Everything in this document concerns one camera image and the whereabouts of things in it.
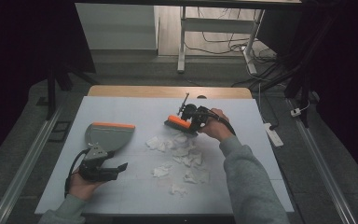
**power strip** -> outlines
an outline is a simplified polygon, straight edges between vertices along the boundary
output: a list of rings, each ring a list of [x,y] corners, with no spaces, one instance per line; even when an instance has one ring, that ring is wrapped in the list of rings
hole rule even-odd
[[[266,129],[266,132],[268,134],[269,140],[271,140],[272,144],[274,144],[275,147],[283,146],[283,141],[281,140],[281,138],[279,137],[277,132],[275,132],[275,130],[270,130],[269,129],[270,126],[271,126],[270,123],[265,123],[264,124],[264,128]]]

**hand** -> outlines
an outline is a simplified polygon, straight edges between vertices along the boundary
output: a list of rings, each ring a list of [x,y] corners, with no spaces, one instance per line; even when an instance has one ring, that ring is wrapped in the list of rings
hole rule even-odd
[[[223,114],[222,110],[215,109],[215,108],[211,110],[215,114],[217,114],[220,118],[229,121],[228,117],[226,117],[226,115]],[[205,126],[199,129],[199,133],[206,133],[208,134],[208,136],[215,138],[220,142],[222,142],[226,138],[229,138],[232,135],[231,131],[227,128],[227,126],[224,123],[219,122],[217,119],[214,118],[208,118]]]
[[[88,201],[92,197],[92,193],[105,182],[89,182],[78,173],[78,168],[72,173],[71,187],[69,194],[77,198]]]

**robotic tool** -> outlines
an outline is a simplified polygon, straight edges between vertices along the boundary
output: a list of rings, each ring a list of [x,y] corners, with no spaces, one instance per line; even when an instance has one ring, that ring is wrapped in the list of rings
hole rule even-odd
[[[174,128],[176,130],[179,130],[183,133],[198,135],[197,131],[201,127],[203,127],[203,125],[206,124],[208,118],[213,118],[225,124],[228,127],[228,129],[234,135],[236,135],[230,123],[227,120],[219,117],[212,110],[204,106],[196,107],[195,105],[192,104],[186,105],[186,100],[188,95],[189,93],[186,93],[186,98],[182,102],[181,107],[179,107],[179,112],[176,114],[177,116],[179,116],[182,113],[182,116],[179,118],[175,115],[169,115],[168,119],[164,122],[165,125]]]
[[[78,173],[90,182],[116,180],[119,173],[127,169],[127,163],[117,168],[102,168],[105,160],[113,158],[115,151],[126,145],[135,130],[134,125],[94,122],[86,130],[85,138],[89,148],[82,150],[72,163],[65,180],[65,194],[69,192],[71,175],[81,155],[86,154],[80,163]]]

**gray sleeve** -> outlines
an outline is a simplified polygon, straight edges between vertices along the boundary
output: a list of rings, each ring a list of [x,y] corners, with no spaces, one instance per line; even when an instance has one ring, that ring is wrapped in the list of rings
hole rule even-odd
[[[56,210],[48,210],[39,220],[39,224],[83,224],[86,219],[81,216],[86,202],[68,194]]]
[[[252,150],[236,136],[220,143],[234,217],[237,223],[289,223],[269,176]]]

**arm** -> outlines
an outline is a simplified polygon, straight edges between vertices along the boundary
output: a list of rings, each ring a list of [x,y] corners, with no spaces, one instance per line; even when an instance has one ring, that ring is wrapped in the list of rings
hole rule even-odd
[[[221,118],[223,111],[213,109]],[[243,146],[225,125],[208,119],[200,130],[220,141],[226,159],[224,168],[237,223],[289,223],[263,165],[248,146]]]
[[[92,193],[103,182],[89,182],[84,180],[77,170],[71,176],[71,188],[69,194],[61,206],[56,210],[48,210],[39,220],[39,224],[83,224],[86,219],[81,216],[87,201]]]

